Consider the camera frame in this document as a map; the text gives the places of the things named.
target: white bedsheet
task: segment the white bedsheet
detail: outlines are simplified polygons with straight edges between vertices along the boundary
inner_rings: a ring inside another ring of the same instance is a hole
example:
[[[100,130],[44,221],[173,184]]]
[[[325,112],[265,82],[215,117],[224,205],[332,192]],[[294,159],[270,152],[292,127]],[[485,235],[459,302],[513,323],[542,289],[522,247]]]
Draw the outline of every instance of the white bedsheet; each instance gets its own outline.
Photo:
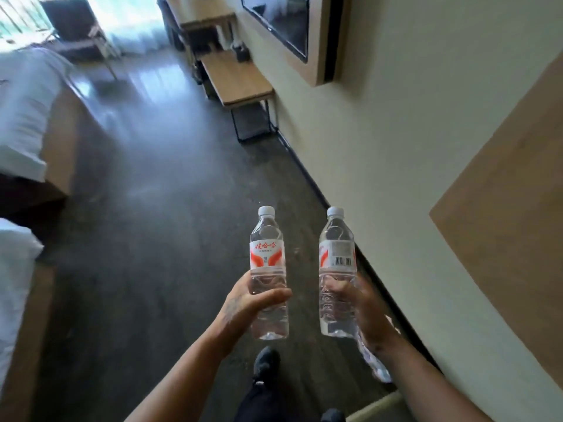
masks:
[[[43,182],[51,107],[73,65],[41,48],[0,55],[0,173]]]
[[[6,379],[43,245],[29,228],[0,218],[0,390]]]

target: wrist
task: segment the wrist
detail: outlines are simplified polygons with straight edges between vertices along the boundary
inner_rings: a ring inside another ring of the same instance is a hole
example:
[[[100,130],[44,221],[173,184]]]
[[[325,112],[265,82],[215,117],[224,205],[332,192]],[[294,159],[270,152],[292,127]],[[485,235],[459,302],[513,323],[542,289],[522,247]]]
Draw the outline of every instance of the wrist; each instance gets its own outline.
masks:
[[[403,346],[405,339],[396,331],[387,335],[383,340],[375,343],[365,343],[373,355],[381,361],[388,360],[393,355],[396,355],[399,348]]]
[[[218,360],[223,360],[233,349],[233,344],[229,340],[224,326],[217,320],[213,321],[207,330],[202,334],[201,339],[204,343],[206,352]]]

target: metal table leg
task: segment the metal table leg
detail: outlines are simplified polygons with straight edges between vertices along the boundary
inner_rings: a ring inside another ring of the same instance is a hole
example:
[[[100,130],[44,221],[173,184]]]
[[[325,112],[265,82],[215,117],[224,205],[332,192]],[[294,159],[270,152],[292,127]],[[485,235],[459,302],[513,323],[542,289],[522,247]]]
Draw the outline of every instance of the metal table leg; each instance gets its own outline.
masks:
[[[267,116],[267,121],[268,121],[268,129],[267,130],[263,130],[261,132],[258,132],[257,134],[253,134],[251,136],[247,136],[243,139],[240,138],[239,135],[239,129],[238,127],[236,127],[236,119],[235,119],[235,113],[234,113],[234,109],[231,109],[231,118],[233,119],[233,126],[235,126],[235,134],[236,134],[236,140],[238,142],[247,142],[250,140],[254,140],[257,138],[261,138],[264,136],[268,136],[270,134],[272,134],[274,131],[272,130],[272,122],[270,120],[270,104],[268,103],[268,99],[264,99],[265,105],[266,105],[266,116]]]

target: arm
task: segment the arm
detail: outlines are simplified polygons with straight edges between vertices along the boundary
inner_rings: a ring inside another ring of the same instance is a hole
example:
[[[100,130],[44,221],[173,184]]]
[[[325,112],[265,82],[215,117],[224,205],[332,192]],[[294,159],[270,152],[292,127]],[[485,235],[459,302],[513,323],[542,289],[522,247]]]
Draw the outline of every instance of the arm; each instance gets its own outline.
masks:
[[[249,282],[250,271],[235,284],[211,326],[180,357],[126,422],[199,419],[221,361],[229,355],[258,312],[283,303],[291,296],[290,289],[251,295]]]
[[[419,422],[491,422],[395,331],[384,316],[379,296],[365,279],[358,275],[356,287],[334,279],[326,285],[354,305],[365,345],[389,370]]]

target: tattoo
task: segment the tattoo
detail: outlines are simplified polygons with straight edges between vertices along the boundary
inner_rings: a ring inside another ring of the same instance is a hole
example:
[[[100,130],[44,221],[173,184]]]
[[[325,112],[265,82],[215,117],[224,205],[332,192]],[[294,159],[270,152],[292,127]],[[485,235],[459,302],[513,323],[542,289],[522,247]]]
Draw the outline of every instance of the tattoo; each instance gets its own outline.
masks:
[[[241,296],[237,296],[235,298],[232,298],[227,302],[227,304],[225,304],[225,315],[223,316],[223,318],[226,322],[230,322],[238,311],[240,298]]]

